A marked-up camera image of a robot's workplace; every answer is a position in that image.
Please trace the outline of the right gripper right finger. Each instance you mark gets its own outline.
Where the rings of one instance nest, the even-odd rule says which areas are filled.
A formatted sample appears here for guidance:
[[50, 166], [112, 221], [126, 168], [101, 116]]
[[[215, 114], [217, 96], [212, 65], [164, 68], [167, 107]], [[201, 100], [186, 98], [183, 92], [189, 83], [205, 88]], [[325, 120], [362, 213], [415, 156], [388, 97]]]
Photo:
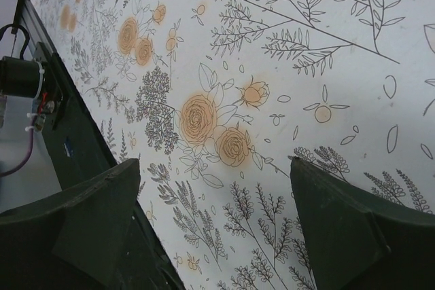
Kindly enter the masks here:
[[433, 289], [434, 216], [301, 158], [290, 181], [318, 289]]

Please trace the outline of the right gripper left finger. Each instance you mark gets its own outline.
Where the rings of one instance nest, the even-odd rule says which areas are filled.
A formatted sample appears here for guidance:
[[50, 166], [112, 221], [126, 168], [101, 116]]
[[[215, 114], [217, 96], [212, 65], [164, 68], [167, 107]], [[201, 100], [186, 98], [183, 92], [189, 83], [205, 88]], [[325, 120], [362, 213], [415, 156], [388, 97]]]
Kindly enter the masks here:
[[139, 190], [139, 161], [1, 214], [2, 289], [107, 289]]

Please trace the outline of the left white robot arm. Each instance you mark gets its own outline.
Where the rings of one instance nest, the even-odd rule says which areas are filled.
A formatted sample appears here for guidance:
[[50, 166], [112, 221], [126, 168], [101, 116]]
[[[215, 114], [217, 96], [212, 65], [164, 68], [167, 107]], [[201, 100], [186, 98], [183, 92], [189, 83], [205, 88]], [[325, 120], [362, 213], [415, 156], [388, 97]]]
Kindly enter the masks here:
[[41, 60], [24, 58], [30, 44], [30, 34], [20, 24], [10, 23], [1, 27], [1, 39], [8, 29], [21, 31], [24, 36], [18, 57], [4, 56], [1, 59], [1, 95], [30, 98], [37, 107], [28, 114], [32, 125], [41, 117], [46, 101], [44, 82], [48, 68]]

